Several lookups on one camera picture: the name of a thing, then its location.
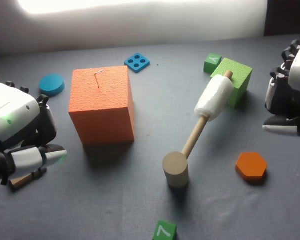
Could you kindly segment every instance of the blue disc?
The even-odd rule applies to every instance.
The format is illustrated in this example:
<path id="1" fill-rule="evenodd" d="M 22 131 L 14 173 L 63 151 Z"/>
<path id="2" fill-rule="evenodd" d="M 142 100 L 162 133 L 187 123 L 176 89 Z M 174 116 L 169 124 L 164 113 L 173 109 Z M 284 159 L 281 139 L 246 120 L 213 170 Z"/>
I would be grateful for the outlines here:
<path id="1" fill-rule="evenodd" d="M 65 81 L 59 74 L 49 74 L 41 79 L 39 86 L 43 94 L 52 97 L 65 89 Z"/>

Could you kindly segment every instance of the green cube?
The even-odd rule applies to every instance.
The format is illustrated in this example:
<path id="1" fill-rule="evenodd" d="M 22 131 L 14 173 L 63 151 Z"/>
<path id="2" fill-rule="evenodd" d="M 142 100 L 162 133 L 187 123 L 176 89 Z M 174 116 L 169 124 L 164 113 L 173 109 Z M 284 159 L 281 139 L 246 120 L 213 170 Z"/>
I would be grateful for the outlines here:
<path id="1" fill-rule="evenodd" d="M 153 240 L 174 240 L 177 234 L 177 225 L 158 221 L 156 224 Z"/>
<path id="2" fill-rule="evenodd" d="M 221 56 L 214 53 L 209 53 L 204 62 L 203 71 L 208 74 L 212 74 L 219 64 L 221 63 Z"/>
<path id="3" fill-rule="evenodd" d="M 213 72 L 211 78 L 215 75 L 223 76 L 227 70 L 233 72 L 231 81 L 234 85 L 233 93 L 231 94 L 227 105 L 235 108 L 247 91 L 253 69 L 252 67 L 225 58 Z"/>

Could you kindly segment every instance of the white wall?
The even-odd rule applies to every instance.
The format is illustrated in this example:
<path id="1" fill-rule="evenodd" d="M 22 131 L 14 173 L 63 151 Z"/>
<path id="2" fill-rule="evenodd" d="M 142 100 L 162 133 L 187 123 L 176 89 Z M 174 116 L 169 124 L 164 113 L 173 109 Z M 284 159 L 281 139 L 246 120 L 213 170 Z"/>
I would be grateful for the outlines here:
<path id="1" fill-rule="evenodd" d="M 267 2 L 142 2 L 33 15 L 17 0 L 0 0 L 0 55 L 263 36 Z"/>

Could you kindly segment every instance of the table surface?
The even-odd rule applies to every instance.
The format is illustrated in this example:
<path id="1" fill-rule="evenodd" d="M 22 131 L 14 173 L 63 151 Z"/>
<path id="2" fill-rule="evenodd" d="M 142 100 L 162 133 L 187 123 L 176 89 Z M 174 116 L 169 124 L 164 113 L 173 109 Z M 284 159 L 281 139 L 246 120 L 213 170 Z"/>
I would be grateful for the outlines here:
<path id="1" fill-rule="evenodd" d="M 192 44 L 39 53 L 0 58 L 0 79 L 37 98 L 42 77 L 64 77 L 48 104 L 57 122 L 52 142 L 66 161 L 16 193 L 0 185 L 0 240 L 151 240 L 158 220 L 177 224 L 178 240 L 300 240 L 300 138 L 263 132 L 272 68 L 296 35 Z M 75 69 L 123 65 L 140 52 L 150 66 L 129 70 L 135 141 L 83 147 L 69 117 Z M 209 53 L 253 68 L 245 101 L 209 122 L 188 163 L 186 190 L 167 186 L 164 156 L 181 151 L 198 118 L 194 108 L 210 75 Z M 241 152 L 267 161 L 263 186 L 236 173 Z"/>

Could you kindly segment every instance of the blue square block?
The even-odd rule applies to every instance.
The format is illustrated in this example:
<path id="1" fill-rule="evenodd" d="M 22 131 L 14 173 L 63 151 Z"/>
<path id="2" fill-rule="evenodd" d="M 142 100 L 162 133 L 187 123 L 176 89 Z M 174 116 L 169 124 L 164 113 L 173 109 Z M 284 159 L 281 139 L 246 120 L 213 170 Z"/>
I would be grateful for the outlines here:
<path id="1" fill-rule="evenodd" d="M 148 67 L 150 65 L 150 61 L 137 52 L 135 55 L 125 60 L 124 65 L 127 65 L 132 71 L 138 73 Z"/>

